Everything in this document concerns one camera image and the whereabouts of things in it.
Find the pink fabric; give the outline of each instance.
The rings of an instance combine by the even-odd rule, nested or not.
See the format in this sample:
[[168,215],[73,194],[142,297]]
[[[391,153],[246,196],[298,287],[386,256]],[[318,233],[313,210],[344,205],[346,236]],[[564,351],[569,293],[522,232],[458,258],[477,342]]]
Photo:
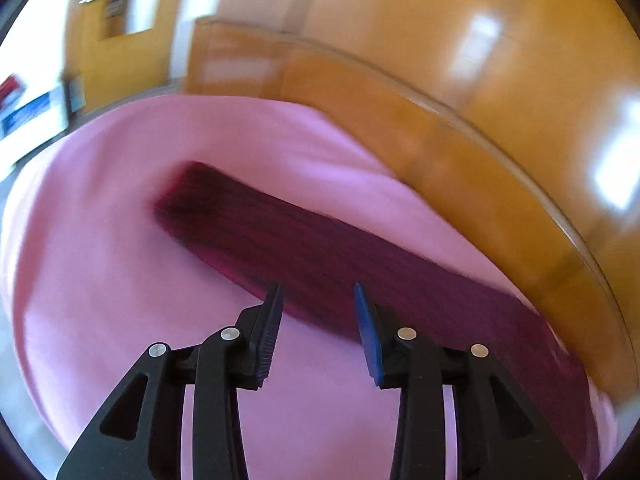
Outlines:
[[[38,183],[33,201],[15,196],[27,193],[20,183],[8,201],[5,222],[20,242],[3,233],[3,299],[31,394],[67,447],[150,342],[197,344],[257,303],[156,226],[150,204],[184,160],[522,298],[420,197],[310,108],[164,96],[118,108],[46,153],[46,168],[24,175]],[[26,204],[28,212],[16,211]],[[21,219],[12,224],[15,213]],[[239,402],[252,480],[388,478],[398,393],[373,387],[360,346],[285,316],[270,378]],[[449,427],[451,415],[449,406]]]

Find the dark red cloth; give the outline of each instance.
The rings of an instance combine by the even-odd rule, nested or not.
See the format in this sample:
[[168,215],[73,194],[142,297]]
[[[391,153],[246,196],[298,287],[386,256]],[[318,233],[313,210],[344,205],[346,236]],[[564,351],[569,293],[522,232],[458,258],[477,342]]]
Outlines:
[[156,203],[160,225],[203,262],[264,297],[280,281],[286,311],[359,341],[353,286],[436,343],[487,345],[546,416],[589,478],[599,469],[597,429],[580,360],[544,319],[495,290],[337,219],[190,163]]

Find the silver pin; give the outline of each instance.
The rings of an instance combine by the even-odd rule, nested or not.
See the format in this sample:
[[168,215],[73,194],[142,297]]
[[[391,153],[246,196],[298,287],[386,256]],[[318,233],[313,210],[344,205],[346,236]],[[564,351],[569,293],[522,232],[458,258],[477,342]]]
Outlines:
[[408,326],[402,327],[400,330],[398,330],[398,337],[400,339],[404,339],[405,341],[411,341],[417,336],[418,333],[413,328],[409,328]]
[[162,343],[156,343],[155,345],[151,345],[149,349],[149,355],[151,357],[160,357],[162,354],[166,352],[166,345]]
[[238,339],[239,335],[240,331],[235,326],[230,326],[220,332],[220,337],[225,341],[233,341],[233,339]]
[[487,357],[489,355],[489,349],[481,344],[475,344],[471,347],[471,353],[476,357]]

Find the round metal screw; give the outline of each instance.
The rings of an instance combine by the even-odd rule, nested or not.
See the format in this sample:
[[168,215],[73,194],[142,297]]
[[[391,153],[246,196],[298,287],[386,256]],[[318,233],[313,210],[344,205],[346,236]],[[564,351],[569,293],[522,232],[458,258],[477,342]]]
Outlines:
[[471,347],[471,353],[476,357],[487,357],[489,355],[489,349],[481,344],[475,344]]
[[240,335],[240,331],[235,326],[230,326],[229,328],[225,328],[222,332],[220,332],[220,337],[225,341],[233,341],[233,339],[238,339]]
[[156,343],[155,345],[152,345],[151,348],[149,349],[149,355],[151,357],[160,357],[165,352],[166,352],[166,345],[163,345],[162,343]]
[[411,339],[415,339],[417,336],[417,332],[413,328],[409,328],[408,326],[402,327],[400,330],[398,330],[398,337],[400,339],[404,339],[405,341],[411,341]]

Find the pink tablecloth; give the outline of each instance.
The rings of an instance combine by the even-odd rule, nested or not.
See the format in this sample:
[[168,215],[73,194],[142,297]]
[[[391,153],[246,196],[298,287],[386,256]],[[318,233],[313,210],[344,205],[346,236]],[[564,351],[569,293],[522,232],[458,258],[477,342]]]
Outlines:
[[[184,160],[211,164],[524,300],[322,114],[247,98],[135,102],[34,159],[4,215],[2,298],[18,358],[33,399],[67,447],[149,343],[197,344],[257,303],[155,224],[152,201]],[[615,424],[608,400],[592,393],[604,464]],[[252,480],[388,478],[398,392],[373,387],[358,345],[285,316],[270,378],[260,392],[241,392],[239,402]],[[452,428],[450,403],[447,415]],[[448,437],[452,449],[454,433]],[[184,447],[188,458],[188,437]],[[451,453],[447,461],[454,478]]]

